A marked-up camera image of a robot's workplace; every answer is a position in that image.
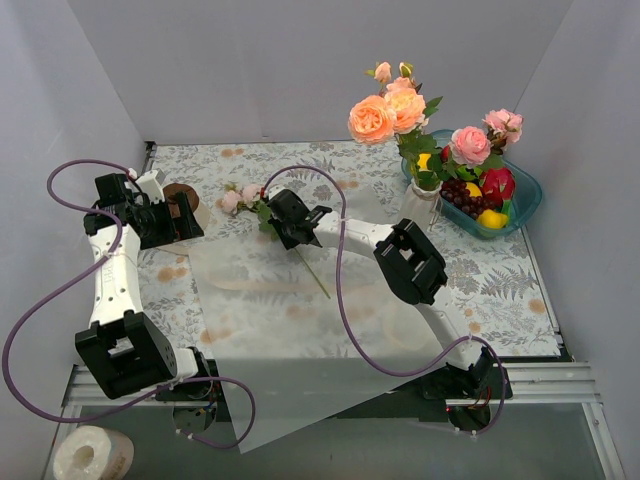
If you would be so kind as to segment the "cream ribbon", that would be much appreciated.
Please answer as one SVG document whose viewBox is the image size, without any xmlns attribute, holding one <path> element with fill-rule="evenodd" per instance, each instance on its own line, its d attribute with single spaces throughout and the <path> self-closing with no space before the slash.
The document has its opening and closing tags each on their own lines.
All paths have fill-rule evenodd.
<svg viewBox="0 0 640 480">
<path fill-rule="evenodd" d="M 348 358 L 356 355 L 334 294 L 315 284 L 216 281 L 200 295 L 208 335 L 219 356 Z M 436 354 L 439 344 L 411 306 L 380 282 L 346 286 L 343 301 L 352 332 L 370 356 Z"/>
</svg>

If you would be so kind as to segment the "peach flower stem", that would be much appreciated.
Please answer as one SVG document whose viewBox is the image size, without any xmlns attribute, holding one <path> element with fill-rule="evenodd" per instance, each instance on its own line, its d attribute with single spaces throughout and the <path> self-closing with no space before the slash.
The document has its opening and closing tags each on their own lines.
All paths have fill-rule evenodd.
<svg viewBox="0 0 640 480">
<path fill-rule="evenodd" d="M 398 107 L 398 133 L 395 139 L 401 158 L 406 162 L 409 173 L 424 190 L 433 190 L 441 180 L 437 173 L 416 172 L 416 162 L 420 153 L 436 154 L 436 140 L 425 132 L 430 117 L 438 111 L 441 97 L 427 101 L 421 94 L 421 84 L 414 78 L 414 66 L 400 62 L 398 75 L 392 79 L 389 89 L 395 88 L 395 105 Z"/>
<path fill-rule="evenodd" d="M 394 98 L 396 89 L 388 88 L 392 67 L 388 62 L 382 62 L 375 69 L 368 70 L 367 74 L 380 84 L 382 90 L 352 107 L 347 126 L 352 138 L 358 143 L 385 143 L 398 133 L 398 107 Z"/>
</svg>

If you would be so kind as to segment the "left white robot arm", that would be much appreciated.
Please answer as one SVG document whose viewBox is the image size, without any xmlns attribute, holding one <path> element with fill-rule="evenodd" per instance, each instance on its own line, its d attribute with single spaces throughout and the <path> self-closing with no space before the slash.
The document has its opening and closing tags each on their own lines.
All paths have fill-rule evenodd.
<svg viewBox="0 0 640 480">
<path fill-rule="evenodd" d="M 194 192 L 164 189 L 163 181 L 159 170 L 135 181 L 124 174 L 98 177 L 95 210 L 83 219 L 99 267 L 89 326 L 76 334 L 75 347 L 110 399 L 178 383 L 188 398 L 200 400 L 213 386 L 204 355 L 173 346 L 143 311 L 139 252 L 204 234 L 193 211 Z"/>
</svg>

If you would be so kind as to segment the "pink flower stems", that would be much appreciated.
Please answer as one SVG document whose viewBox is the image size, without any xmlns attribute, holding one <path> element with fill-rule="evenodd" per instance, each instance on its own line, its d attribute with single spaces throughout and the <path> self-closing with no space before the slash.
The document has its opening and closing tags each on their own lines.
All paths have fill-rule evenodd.
<svg viewBox="0 0 640 480">
<path fill-rule="evenodd" d="M 263 235 L 268 235 L 272 241 L 279 239 L 274 226 L 269 223 L 271 209 L 262 197 L 263 187 L 261 185 L 250 184 L 240 187 L 234 182 L 229 182 L 224 185 L 224 191 L 223 197 L 218 202 L 224 213 L 236 216 L 243 211 L 251 212 L 256 215 L 258 229 Z"/>
</svg>

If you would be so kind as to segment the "brown ribbon spool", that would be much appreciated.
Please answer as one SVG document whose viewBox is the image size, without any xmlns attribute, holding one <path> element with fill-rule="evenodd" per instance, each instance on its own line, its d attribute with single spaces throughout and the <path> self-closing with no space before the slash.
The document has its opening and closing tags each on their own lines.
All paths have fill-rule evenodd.
<svg viewBox="0 0 640 480">
<path fill-rule="evenodd" d="M 169 211 L 175 225 L 178 225 L 178 219 L 181 217 L 180 208 L 175 199 L 178 193 L 185 193 L 189 206 L 193 212 L 194 218 L 199 227 L 205 231 L 211 220 L 211 211 L 206 203 L 198 196 L 196 190 L 187 184 L 170 183 L 163 187 L 165 200 L 169 205 Z"/>
</svg>

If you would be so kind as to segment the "white wrapping paper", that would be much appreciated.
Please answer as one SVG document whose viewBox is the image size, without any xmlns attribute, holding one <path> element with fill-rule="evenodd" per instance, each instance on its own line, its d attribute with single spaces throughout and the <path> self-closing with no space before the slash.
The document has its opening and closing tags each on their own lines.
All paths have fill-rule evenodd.
<svg viewBox="0 0 640 480">
<path fill-rule="evenodd" d="M 288 250 L 257 230 L 191 248 L 192 273 L 240 450 L 249 452 L 478 355 L 449 288 L 412 306 L 335 235 Z"/>
</svg>

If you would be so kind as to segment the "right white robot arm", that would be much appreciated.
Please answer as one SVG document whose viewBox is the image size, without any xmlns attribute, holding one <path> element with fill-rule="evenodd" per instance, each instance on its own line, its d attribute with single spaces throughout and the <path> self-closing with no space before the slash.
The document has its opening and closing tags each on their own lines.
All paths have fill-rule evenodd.
<svg viewBox="0 0 640 480">
<path fill-rule="evenodd" d="M 310 210 L 298 195 L 283 188 L 263 190 L 261 198 L 271 211 L 268 223 L 274 227 L 286 249 L 298 245 L 337 249 L 336 297 L 342 323 L 351 343 L 371 367 L 396 378 L 422 376 L 440 365 L 456 348 L 475 342 L 481 345 L 476 362 L 468 362 L 460 368 L 449 363 L 445 365 L 453 372 L 454 389 L 464 397 L 479 395 L 489 384 L 485 368 L 496 365 L 501 376 L 500 400 L 506 400 L 507 373 L 494 349 L 480 337 L 459 335 L 442 309 L 431 308 L 436 303 L 438 292 L 446 286 L 446 263 L 415 222 L 404 218 L 389 225 L 347 219 L 346 203 L 338 213 L 323 206 Z M 392 371 L 376 363 L 361 347 L 351 330 L 343 301 L 341 270 L 345 251 L 375 260 L 392 293 L 404 303 L 414 306 L 429 323 L 442 346 L 442 352 L 431 362 L 416 370 Z"/>
</svg>

